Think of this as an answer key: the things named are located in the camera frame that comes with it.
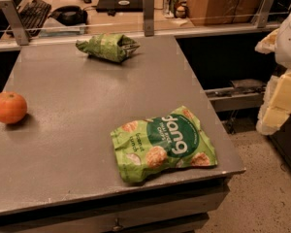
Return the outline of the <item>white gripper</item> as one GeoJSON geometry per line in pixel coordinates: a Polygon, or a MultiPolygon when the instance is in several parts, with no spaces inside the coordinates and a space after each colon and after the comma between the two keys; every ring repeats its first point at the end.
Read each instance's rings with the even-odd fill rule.
{"type": "Polygon", "coordinates": [[[291,13],[278,30],[257,43],[255,50],[264,54],[275,52],[275,61],[288,69],[280,77],[271,76],[258,114],[256,130],[262,135],[273,135],[291,116],[291,13]]]}

